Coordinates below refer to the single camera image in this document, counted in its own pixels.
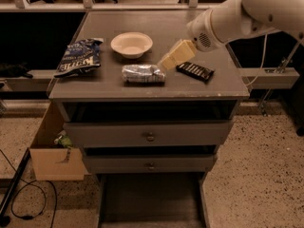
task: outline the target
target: terrazzo floor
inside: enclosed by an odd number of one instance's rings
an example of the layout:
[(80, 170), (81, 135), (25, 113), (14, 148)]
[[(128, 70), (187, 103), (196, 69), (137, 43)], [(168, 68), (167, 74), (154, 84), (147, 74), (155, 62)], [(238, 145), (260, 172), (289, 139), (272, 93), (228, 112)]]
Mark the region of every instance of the terrazzo floor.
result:
[[(16, 168), (35, 136), (48, 103), (9, 103), (0, 117), (0, 148)], [(211, 228), (303, 228), (304, 227), (304, 138), (295, 133), (292, 112), (284, 104), (268, 105), (268, 117), (256, 106), (243, 104), (218, 160), (203, 184)], [(13, 174), (0, 155), (0, 178)], [(23, 175), (33, 181), (31, 161)], [(16, 218), (11, 204), (6, 215), (12, 228), (50, 227), (55, 196), (48, 182), (38, 181), (46, 191), (45, 212), (32, 220)], [(94, 227), (98, 186), (91, 176), (83, 181), (55, 181), (57, 210), (54, 228)], [(39, 213), (43, 196), (28, 187), (16, 199), (18, 215)], [(199, 227), (195, 220), (159, 222), (120, 222), (104, 227)]]

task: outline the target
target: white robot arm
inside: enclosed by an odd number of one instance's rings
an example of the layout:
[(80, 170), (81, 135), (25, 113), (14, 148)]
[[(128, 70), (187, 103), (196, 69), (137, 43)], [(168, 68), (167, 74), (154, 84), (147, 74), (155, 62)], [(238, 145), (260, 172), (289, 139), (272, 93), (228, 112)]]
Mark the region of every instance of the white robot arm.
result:
[(201, 51), (278, 29), (304, 45), (304, 0), (227, 0), (204, 11), (187, 28)]

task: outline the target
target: cardboard box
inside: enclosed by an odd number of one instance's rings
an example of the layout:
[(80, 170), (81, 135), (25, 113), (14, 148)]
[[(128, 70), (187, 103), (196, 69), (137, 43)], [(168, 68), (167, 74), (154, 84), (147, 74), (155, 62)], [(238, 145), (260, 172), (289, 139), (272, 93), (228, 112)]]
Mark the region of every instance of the cardboard box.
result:
[(64, 119), (56, 104), (50, 104), (29, 149), (38, 181), (80, 181), (86, 168), (78, 148), (55, 148), (54, 140), (63, 130)]

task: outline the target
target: drawer knob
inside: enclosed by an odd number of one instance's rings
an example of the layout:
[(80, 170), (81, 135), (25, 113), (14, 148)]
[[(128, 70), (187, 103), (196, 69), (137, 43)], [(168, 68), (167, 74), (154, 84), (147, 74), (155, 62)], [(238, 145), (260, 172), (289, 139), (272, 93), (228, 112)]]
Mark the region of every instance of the drawer knob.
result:
[(148, 133), (147, 136), (146, 136), (146, 139), (147, 139), (149, 142), (155, 141), (155, 137), (154, 137), (153, 133)]
[(147, 163), (145, 166), (148, 168), (149, 171), (154, 171), (155, 169), (155, 165), (153, 162)]

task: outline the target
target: power cord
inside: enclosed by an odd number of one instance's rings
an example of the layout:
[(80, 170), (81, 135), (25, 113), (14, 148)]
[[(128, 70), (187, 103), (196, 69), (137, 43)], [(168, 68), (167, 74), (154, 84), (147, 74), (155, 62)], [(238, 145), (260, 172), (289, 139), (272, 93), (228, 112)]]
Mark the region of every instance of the power cord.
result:
[[(8, 159), (8, 157), (5, 155), (5, 153), (0, 149), (0, 152), (2, 153), (2, 155), (4, 156), (4, 158), (7, 160), (7, 162), (9, 163), (10, 167), (16, 172), (17, 170), (13, 167), (13, 165), (11, 164), (10, 160)], [(13, 197), (12, 201), (11, 201), (11, 207), (10, 207), (10, 210), (11, 210), (11, 213), (19, 218), (19, 219), (23, 219), (23, 220), (31, 220), (31, 219), (35, 219), (36, 217), (40, 216), (40, 215), (43, 215), (44, 211), (45, 211), (45, 208), (46, 208), (46, 205), (47, 205), (47, 195), (46, 195), (46, 192), (40, 187), (40, 186), (37, 186), (37, 185), (34, 185), (33, 183), (34, 182), (37, 182), (38, 180), (33, 180), (31, 182), (27, 182), (23, 179), (20, 179), (21, 181), (23, 181), (25, 183), (25, 185), (15, 194), (15, 196)], [(49, 180), (46, 180), (46, 182), (48, 182), (52, 188), (53, 188), (53, 192), (54, 192), (54, 196), (55, 196), (55, 204), (54, 204), (54, 212), (53, 212), (53, 216), (52, 216), (52, 219), (51, 219), (51, 224), (50, 224), (50, 228), (53, 227), (53, 224), (54, 224), (54, 220), (55, 220), (55, 215), (56, 215), (56, 210), (57, 210), (57, 190), (56, 190), (56, 187), (55, 185), (49, 181)], [(37, 214), (37, 215), (24, 215), (24, 216), (21, 216), (21, 215), (17, 215), (14, 211), (13, 211), (13, 204), (15, 202), (15, 199), (17, 198), (17, 196), (21, 193), (22, 190), (24, 190), (27, 186), (34, 186), (36, 188), (38, 188), (43, 196), (44, 196), (44, 204), (43, 204), (43, 208), (41, 209), (41, 211)]]
[(258, 71), (256, 77), (250, 83), (248, 83), (246, 86), (250, 86), (251, 84), (253, 84), (256, 81), (256, 79), (258, 78), (260, 70), (263, 69), (263, 67), (264, 67), (265, 54), (266, 54), (266, 46), (267, 46), (267, 38), (268, 38), (268, 35), (265, 34), (265, 37), (264, 37), (264, 46), (263, 46), (263, 55), (262, 55), (262, 61), (261, 61), (260, 67), (259, 67), (259, 71)]

